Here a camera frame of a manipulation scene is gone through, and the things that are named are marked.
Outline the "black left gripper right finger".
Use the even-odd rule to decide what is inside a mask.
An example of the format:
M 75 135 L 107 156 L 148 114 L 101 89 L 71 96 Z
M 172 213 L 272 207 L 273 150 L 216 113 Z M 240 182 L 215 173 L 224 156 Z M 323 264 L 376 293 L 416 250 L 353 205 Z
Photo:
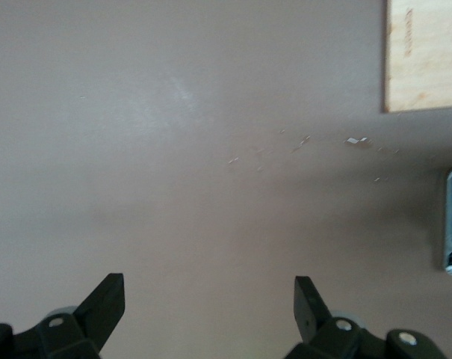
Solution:
M 427 336 L 394 329 L 384 340 L 352 319 L 333 316 L 310 277 L 294 280 L 294 318 L 302 342 L 288 359 L 445 359 Z

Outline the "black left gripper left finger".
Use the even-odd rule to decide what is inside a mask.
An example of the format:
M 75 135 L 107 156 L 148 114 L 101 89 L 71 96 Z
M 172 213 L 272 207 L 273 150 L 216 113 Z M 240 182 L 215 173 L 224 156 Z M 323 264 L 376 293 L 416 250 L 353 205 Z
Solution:
M 124 276 L 108 274 L 77 307 L 57 309 L 27 331 L 0 323 L 0 359 L 101 359 L 124 312 Z

